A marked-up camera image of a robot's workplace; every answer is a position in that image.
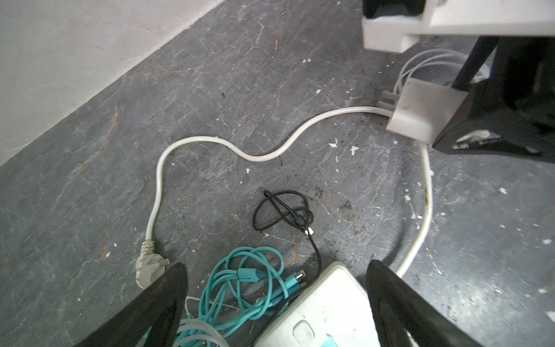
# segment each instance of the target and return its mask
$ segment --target wall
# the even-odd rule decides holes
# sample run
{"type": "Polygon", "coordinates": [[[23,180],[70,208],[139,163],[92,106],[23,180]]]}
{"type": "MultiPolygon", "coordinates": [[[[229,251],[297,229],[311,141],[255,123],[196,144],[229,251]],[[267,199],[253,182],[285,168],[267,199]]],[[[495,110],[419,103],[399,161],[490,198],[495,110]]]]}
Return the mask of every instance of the wall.
{"type": "Polygon", "coordinates": [[[223,0],[1,0],[0,165],[223,0]]]}

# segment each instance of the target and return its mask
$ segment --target white plastic device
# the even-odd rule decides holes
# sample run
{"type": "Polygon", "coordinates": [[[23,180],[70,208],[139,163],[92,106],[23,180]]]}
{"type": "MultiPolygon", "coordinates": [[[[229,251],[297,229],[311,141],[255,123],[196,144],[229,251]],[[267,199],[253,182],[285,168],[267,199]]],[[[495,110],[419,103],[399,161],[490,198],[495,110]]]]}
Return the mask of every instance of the white plastic device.
{"type": "Polygon", "coordinates": [[[386,130],[433,144],[466,95],[461,90],[409,78],[386,130]]]}
{"type": "Polygon", "coordinates": [[[553,0],[426,0],[416,17],[362,19],[364,48],[402,53],[420,35],[555,35],[553,0]]]}
{"type": "Polygon", "coordinates": [[[255,347],[379,347],[368,295],[341,262],[329,265],[255,347]]]}

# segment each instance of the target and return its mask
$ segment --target floor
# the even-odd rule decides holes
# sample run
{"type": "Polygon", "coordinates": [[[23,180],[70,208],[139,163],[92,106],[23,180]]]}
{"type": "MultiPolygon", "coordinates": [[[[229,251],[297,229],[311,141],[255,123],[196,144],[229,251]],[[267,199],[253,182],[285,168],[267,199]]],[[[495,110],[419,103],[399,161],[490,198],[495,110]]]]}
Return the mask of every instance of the floor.
{"type": "MultiPolygon", "coordinates": [[[[0,167],[0,344],[75,344],[137,296],[155,164],[170,143],[217,135],[267,153],[313,115],[375,104],[414,53],[473,44],[425,37],[399,56],[369,52],[360,16],[358,2],[228,0],[0,167]]],[[[276,247],[310,276],[306,239],[250,225],[263,189],[295,189],[310,197],[324,266],[340,260],[362,281],[370,259],[407,250],[423,212],[417,149],[385,125],[329,119],[265,163],[216,144],[177,149],[158,252],[187,266],[193,297],[240,245],[276,247]]],[[[432,228],[405,280],[485,346],[551,345],[555,167],[438,152],[431,162],[432,228]]],[[[231,345],[248,345],[262,324],[245,324],[231,345]]]]}

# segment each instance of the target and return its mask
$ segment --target power plug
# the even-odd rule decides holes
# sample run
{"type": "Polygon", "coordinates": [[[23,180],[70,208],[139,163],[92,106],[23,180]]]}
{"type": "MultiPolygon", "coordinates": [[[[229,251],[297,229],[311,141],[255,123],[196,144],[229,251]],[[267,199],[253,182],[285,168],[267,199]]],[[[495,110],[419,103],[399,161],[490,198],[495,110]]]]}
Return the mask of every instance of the power plug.
{"type": "Polygon", "coordinates": [[[141,245],[140,256],[137,259],[135,282],[142,289],[150,286],[166,271],[169,259],[154,252],[154,241],[145,241],[141,245]]]}

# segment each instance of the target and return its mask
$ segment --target white power cord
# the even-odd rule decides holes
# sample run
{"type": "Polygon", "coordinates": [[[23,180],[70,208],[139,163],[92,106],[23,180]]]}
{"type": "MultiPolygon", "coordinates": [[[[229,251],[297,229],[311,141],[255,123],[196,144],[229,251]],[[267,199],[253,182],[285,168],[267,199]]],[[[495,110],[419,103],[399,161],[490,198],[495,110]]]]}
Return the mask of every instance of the white power cord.
{"type": "Polygon", "coordinates": [[[193,318],[186,318],[182,319],[179,324],[185,324],[180,326],[177,329],[177,333],[181,333],[182,331],[187,330],[201,330],[207,333],[207,335],[196,334],[192,336],[187,336],[184,339],[181,339],[173,344],[173,347],[178,347],[181,345],[186,344],[187,342],[191,342],[194,340],[205,340],[210,341],[217,344],[220,347],[229,347],[228,342],[224,339],[224,337],[210,324],[206,323],[200,319],[193,319],[193,318]]]}
{"type": "MultiPolygon", "coordinates": [[[[156,279],[164,273],[165,267],[169,263],[167,259],[164,259],[161,255],[154,253],[154,241],[152,240],[152,235],[153,235],[154,222],[156,220],[156,216],[158,215],[158,210],[160,209],[160,203],[162,202],[162,186],[163,186],[162,176],[163,176],[164,162],[168,157],[168,155],[175,148],[192,142],[213,142],[213,143],[219,143],[228,147],[229,149],[231,149],[233,152],[235,152],[237,155],[239,155],[245,160],[248,160],[251,162],[265,162],[282,155],[293,144],[293,142],[297,140],[300,134],[302,134],[305,130],[307,130],[308,127],[310,127],[311,125],[323,119],[333,117],[335,115],[347,114],[347,113],[375,113],[375,114],[384,115],[386,117],[392,116],[392,112],[389,110],[378,108],[378,107],[370,107],[370,106],[345,107],[345,108],[339,108],[339,109],[327,111],[307,120],[289,137],[289,139],[280,148],[278,148],[277,150],[271,153],[264,154],[264,155],[246,154],[245,152],[240,150],[237,146],[233,145],[233,143],[224,139],[211,137],[211,136],[187,137],[167,147],[167,149],[160,156],[160,159],[158,160],[158,165],[156,167],[156,197],[154,199],[154,206],[152,208],[152,212],[150,213],[150,218],[147,224],[145,242],[142,243],[140,256],[137,259],[137,264],[135,267],[137,270],[135,280],[139,285],[139,287],[146,288],[152,282],[156,281],[156,279]]],[[[420,229],[418,233],[418,237],[415,240],[415,244],[416,244],[416,241],[419,242],[418,246],[416,247],[414,254],[412,254],[411,251],[415,248],[414,247],[415,245],[413,245],[413,247],[411,248],[411,251],[409,251],[409,254],[407,255],[407,257],[402,263],[403,268],[404,267],[408,268],[410,266],[416,252],[418,252],[420,245],[422,244],[424,238],[426,237],[426,234],[428,233],[428,229],[430,227],[430,220],[431,220],[431,213],[432,213],[430,160],[428,158],[428,152],[426,150],[426,146],[424,144],[421,144],[420,147],[423,148],[420,151],[421,156],[423,156],[421,160],[421,164],[423,165],[422,171],[425,176],[428,176],[428,178],[425,179],[425,183],[427,185],[426,192],[427,193],[430,192],[430,193],[429,193],[429,196],[428,194],[426,194],[427,208],[425,210],[424,223],[422,224],[422,228],[420,229]]]]}
{"type": "MultiPolygon", "coordinates": [[[[455,63],[455,62],[450,62],[450,61],[433,62],[434,60],[441,59],[441,58],[459,58],[459,59],[465,61],[468,58],[468,55],[466,55],[464,53],[461,53],[461,52],[458,52],[458,51],[454,51],[453,49],[446,49],[446,48],[433,48],[433,49],[428,49],[427,51],[423,51],[423,52],[415,54],[412,58],[407,60],[407,62],[403,65],[403,67],[399,71],[399,76],[397,77],[397,81],[395,82],[395,85],[393,87],[393,93],[394,94],[401,94],[401,91],[403,90],[403,87],[405,85],[404,82],[403,82],[403,79],[405,77],[407,77],[407,79],[409,79],[412,76],[412,74],[420,68],[427,67],[427,66],[434,66],[434,65],[444,65],[444,66],[452,66],[452,67],[458,67],[458,68],[462,68],[462,66],[463,66],[462,63],[455,63]],[[406,68],[416,58],[422,57],[422,56],[424,56],[426,54],[429,54],[429,53],[442,53],[442,54],[438,54],[438,55],[433,56],[431,58],[427,58],[424,61],[422,61],[421,63],[414,66],[413,68],[405,71],[406,68]]],[[[482,67],[480,67],[478,72],[479,72],[479,74],[474,77],[474,79],[472,80],[473,82],[481,81],[482,79],[488,78],[490,76],[490,69],[485,64],[482,65],[482,67]]]]}
{"type": "Polygon", "coordinates": [[[425,195],[425,205],[424,205],[424,218],[422,220],[422,226],[418,235],[416,235],[415,240],[412,242],[412,246],[408,250],[407,255],[403,258],[401,265],[395,270],[395,273],[399,277],[403,277],[407,272],[408,268],[411,266],[416,253],[420,250],[428,230],[430,229],[430,223],[432,223],[432,213],[433,213],[433,197],[432,197],[432,174],[430,172],[430,156],[428,155],[428,147],[423,142],[418,142],[418,149],[420,151],[420,167],[422,168],[422,177],[424,179],[424,187],[426,189],[425,195]]]}

